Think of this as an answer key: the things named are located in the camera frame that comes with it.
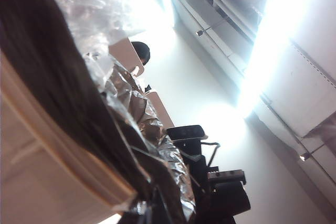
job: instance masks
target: ceiling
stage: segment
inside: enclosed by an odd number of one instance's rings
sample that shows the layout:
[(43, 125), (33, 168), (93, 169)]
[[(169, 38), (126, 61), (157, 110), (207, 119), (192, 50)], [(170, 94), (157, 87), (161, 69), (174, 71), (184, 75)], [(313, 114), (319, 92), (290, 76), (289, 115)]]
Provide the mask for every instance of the ceiling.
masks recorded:
[[(267, 0), (173, 0), (182, 22), (240, 88)], [(336, 0), (309, 0), (308, 9), (263, 90), (255, 113), (298, 154), (298, 161), (336, 208)]]

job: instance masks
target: plastic wrap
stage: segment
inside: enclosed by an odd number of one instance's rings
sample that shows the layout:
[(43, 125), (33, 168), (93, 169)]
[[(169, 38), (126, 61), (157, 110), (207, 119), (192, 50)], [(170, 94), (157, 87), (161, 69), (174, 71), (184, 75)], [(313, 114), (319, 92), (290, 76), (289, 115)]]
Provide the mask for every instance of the plastic wrap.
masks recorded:
[(141, 0), (56, 0), (77, 48), (108, 54), (108, 45), (144, 30)]
[[(184, 216), (189, 220), (195, 210), (195, 200), (187, 168), (183, 163), (180, 152), (166, 134), (156, 115), (155, 108), (142, 92), (137, 80), (117, 60), (112, 56), (110, 57), (114, 62), (113, 71), (106, 81), (105, 89), (101, 89), (102, 81), (97, 79), (100, 71), (89, 67), (92, 78), (100, 87), (108, 106), (117, 111), (119, 116), (123, 118), (124, 123), (142, 136), (141, 145), (137, 141), (133, 142), (134, 139), (129, 140), (130, 145), (137, 146), (142, 151), (150, 153), (152, 158), (159, 163), (166, 163), (165, 166), (171, 171), (171, 175), (180, 190), (180, 201)], [(171, 187), (164, 186), (163, 188), (166, 188), (166, 192), (170, 193)]]
[[(151, 102), (136, 79), (111, 55), (108, 45), (143, 30), (144, 9), (139, 0), (56, 0), (91, 78), (118, 121), (141, 167), (157, 191), (152, 201), (162, 201), (174, 223), (184, 223), (194, 213), (190, 178), (178, 149), (172, 144)], [(130, 212), (146, 215), (151, 203), (134, 202)]]

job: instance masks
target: white wall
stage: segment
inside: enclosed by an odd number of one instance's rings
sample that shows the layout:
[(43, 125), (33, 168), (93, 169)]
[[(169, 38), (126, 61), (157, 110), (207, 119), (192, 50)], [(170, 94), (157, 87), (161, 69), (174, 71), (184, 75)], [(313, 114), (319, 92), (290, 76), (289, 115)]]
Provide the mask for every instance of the white wall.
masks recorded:
[[(184, 30), (178, 24), (179, 31)], [(151, 60), (143, 78), (158, 91), (174, 124), (200, 124), (209, 141), (220, 142), (213, 165), (243, 169), (251, 210), (236, 216), (238, 224), (328, 223), (295, 178), (262, 137), (229, 104), (222, 86), (195, 54), (206, 52), (186, 34), (164, 27), (132, 37), (149, 45)], [(212, 149), (205, 148), (207, 158)]]

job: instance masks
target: person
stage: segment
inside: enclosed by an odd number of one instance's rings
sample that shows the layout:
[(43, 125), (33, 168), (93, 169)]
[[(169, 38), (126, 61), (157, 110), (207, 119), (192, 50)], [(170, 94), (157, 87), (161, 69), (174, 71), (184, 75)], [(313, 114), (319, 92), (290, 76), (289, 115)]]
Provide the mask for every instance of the person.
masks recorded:
[(132, 41), (131, 42), (135, 51), (137, 52), (142, 64), (145, 66), (149, 59), (151, 58), (151, 52), (149, 47), (140, 41)]
[[(140, 41), (132, 41), (131, 42), (135, 52), (137, 52), (142, 64), (145, 66), (147, 64), (147, 62), (149, 61), (149, 59), (151, 58), (151, 52), (149, 50), (149, 47), (147, 46), (147, 44), (140, 42)], [(139, 67), (136, 66), (135, 69), (131, 72), (131, 74), (133, 74), (134, 76), (137, 75), (139, 71)], [(144, 92), (147, 93), (151, 90), (151, 86), (147, 86), (144, 89)]]

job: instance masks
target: dark hair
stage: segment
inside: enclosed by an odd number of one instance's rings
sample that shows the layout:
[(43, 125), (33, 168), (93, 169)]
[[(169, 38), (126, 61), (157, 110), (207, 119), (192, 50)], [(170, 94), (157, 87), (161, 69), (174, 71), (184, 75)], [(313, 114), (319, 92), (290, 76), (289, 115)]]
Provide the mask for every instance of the dark hair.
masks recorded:
[(151, 52), (149, 50), (149, 47), (140, 41), (132, 41), (132, 45), (137, 52), (139, 58), (143, 62), (143, 65), (146, 65), (149, 59), (151, 58)]
[[(170, 170), (148, 153), (139, 129), (107, 109), (55, 0), (0, 0), (0, 10), (1, 50), (50, 117), (116, 168), (138, 192), (135, 200), (161, 200), (171, 223), (186, 223)], [(163, 211), (154, 207), (153, 215)]]

